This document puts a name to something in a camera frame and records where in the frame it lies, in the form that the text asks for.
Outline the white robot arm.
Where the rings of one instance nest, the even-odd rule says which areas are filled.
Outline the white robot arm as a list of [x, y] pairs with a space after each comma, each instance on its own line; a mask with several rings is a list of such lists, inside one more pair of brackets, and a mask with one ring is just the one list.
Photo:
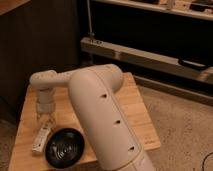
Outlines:
[[68, 89], [74, 112], [103, 170], [156, 171], [115, 97], [123, 82], [123, 72], [114, 64], [62, 73], [47, 70], [30, 77], [40, 115], [55, 111], [56, 87]]

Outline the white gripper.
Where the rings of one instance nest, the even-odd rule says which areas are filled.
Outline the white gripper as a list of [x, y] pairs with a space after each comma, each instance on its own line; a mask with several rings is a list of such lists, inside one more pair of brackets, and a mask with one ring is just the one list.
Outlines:
[[41, 122], [42, 115], [50, 115], [49, 120], [51, 123], [56, 124], [56, 115], [53, 113], [56, 109], [55, 102], [49, 103], [41, 103], [39, 101], [36, 102], [36, 121], [37, 123]]

